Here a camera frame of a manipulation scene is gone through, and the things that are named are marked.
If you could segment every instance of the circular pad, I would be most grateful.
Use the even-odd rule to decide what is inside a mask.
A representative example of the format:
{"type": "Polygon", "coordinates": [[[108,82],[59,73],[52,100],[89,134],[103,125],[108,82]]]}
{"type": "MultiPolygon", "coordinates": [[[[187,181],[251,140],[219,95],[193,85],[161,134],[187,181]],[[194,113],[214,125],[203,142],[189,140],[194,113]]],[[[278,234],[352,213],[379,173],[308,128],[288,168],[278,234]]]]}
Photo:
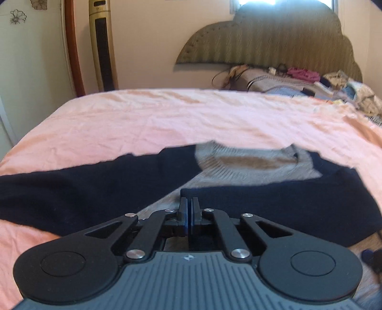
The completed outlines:
{"type": "Polygon", "coordinates": [[[324,276],[335,267],[334,259],[325,253],[304,251],[292,256],[292,267],[306,276],[324,276]]]}
{"type": "Polygon", "coordinates": [[[85,258],[74,252],[58,252],[41,261],[41,269],[54,277],[67,277],[80,272],[85,267],[85,258]]]}
{"type": "Polygon", "coordinates": [[[278,293],[307,302],[351,297],[362,278],[362,266],[351,251],[301,235],[273,239],[258,271],[278,293]]]}

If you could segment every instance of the pink cloth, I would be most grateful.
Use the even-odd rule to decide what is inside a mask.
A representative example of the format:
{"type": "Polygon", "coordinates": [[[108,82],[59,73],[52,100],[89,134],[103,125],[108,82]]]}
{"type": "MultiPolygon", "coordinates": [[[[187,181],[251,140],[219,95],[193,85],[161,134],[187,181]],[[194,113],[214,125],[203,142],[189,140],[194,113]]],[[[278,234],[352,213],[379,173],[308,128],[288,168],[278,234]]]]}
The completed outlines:
{"type": "MultiPolygon", "coordinates": [[[[382,206],[382,129],[347,105],[314,98],[210,90],[121,90],[69,101],[29,132],[0,163],[0,175],[54,170],[157,153],[216,140],[232,147],[278,149],[292,143],[356,167],[382,206]]],[[[0,221],[0,309],[21,296],[16,258],[56,236],[0,221]]]]}
{"type": "Polygon", "coordinates": [[[321,78],[318,72],[298,68],[289,68],[288,75],[291,75],[295,79],[303,80],[312,84],[314,82],[319,82],[321,78]]]}

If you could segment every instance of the door frame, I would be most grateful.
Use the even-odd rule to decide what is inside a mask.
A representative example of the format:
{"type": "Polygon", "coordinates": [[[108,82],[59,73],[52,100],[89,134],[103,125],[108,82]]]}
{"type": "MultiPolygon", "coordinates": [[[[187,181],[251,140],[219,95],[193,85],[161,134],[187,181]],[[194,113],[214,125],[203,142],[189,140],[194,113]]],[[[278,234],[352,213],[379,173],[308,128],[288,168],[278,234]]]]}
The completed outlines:
{"type": "Polygon", "coordinates": [[[74,24],[74,0],[64,0],[64,19],[66,43],[74,89],[77,97],[81,97],[86,94],[78,59],[76,28],[74,24]]]}

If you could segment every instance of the ribbed collar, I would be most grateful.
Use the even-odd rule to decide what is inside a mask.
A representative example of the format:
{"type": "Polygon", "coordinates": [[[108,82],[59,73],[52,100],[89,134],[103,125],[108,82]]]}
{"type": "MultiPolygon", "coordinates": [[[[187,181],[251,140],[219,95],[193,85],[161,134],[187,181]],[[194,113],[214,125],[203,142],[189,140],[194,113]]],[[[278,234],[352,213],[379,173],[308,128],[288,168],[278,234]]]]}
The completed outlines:
{"type": "Polygon", "coordinates": [[[314,169],[306,150],[290,145],[280,150],[237,149],[215,141],[197,144],[196,160],[203,173],[224,179],[275,179],[280,173],[301,175],[314,169]]]}

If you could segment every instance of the logo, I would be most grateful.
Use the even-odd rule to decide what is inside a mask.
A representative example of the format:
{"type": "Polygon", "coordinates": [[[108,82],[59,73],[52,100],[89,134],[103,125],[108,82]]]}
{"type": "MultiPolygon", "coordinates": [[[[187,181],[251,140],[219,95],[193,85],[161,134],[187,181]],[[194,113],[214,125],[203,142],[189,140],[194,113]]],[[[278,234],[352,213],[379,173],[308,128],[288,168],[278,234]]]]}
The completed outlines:
{"type": "Polygon", "coordinates": [[[183,256],[183,259],[185,259],[186,261],[190,261],[190,260],[193,260],[195,258],[194,255],[191,255],[191,254],[188,254],[186,256],[183,256]]]}

